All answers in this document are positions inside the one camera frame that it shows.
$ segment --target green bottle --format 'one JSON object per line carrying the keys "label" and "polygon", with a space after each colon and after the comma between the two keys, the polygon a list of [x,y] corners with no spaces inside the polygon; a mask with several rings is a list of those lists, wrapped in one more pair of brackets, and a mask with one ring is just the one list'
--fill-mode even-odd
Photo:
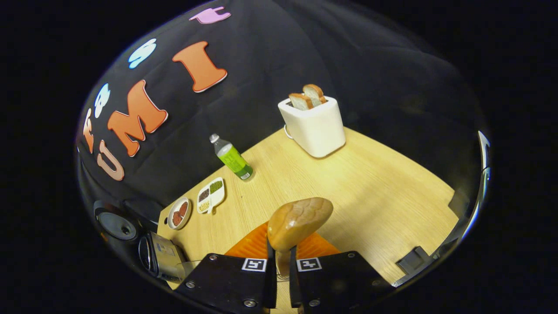
{"label": "green bottle", "polygon": [[219,138],[219,135],[212,134],[209,140],[215,146],[217,157],[229,167],[241,180],[246,180],[252,176],[254,169],[248,165],[233,144]]}

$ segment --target toast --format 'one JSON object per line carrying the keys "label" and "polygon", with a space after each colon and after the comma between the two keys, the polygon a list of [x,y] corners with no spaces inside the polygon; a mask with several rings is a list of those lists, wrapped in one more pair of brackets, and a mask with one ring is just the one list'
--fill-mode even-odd
{"label": "toast", "polygon": [[314,105],[312,105],[312,99],[306,95],[292,93],[289,94],[288,97],[291,100],[292,106],[298,110],[309,110],[314,107]]}
{"label": "toast", "polygon": [[310,99],[312,100],[312,105],[314,107],[317,107],[327,101],[324,97],[324,92],[322,92],[321,88],[319,88],[317,85],[304,85],[302,91],[304,92],[304,95],[310,97]]}

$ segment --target bun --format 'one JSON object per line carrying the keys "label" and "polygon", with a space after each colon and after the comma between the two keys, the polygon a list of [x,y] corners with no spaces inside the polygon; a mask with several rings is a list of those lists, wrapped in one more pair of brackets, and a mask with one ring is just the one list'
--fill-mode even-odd
{"label": "bun", "polygon": [[293,246],[314,233],[329,219],[333,204],[321,197],[287,203],[276,210],[267,225],[271,246],[278,252]]}

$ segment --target white divided tray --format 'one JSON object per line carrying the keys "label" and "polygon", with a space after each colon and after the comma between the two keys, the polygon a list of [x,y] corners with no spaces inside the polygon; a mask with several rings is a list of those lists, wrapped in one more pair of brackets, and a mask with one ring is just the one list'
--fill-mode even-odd
{"label": "white divided tray", "polygon": [[[218,184],[218,182],[221,182],[221,187],[219,187],[219,189],[211,193],[211,185]],[[204,194],[205,191],[207,191],[207,196],[200,200],[200,196]],[[219,177],[211,181],[208,185],[204,186],[198,193],[198,198],[197,198],[198,213],[211,212],[213,208],[219,205],[224,199],[225,199],[225,182],[223,181],[223,178]]]}

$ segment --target white toaster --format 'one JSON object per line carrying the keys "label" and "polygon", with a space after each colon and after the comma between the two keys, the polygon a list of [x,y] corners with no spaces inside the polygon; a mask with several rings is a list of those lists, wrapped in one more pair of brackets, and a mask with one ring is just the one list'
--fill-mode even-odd
{"label": "white toaster", "polygon": [[335,98],[325,96],[325,103],[309,110],[299,110],[285,99],[277,106],[285,120],[285,133],[313,157],[321,158],[345,145],[345,131]]}

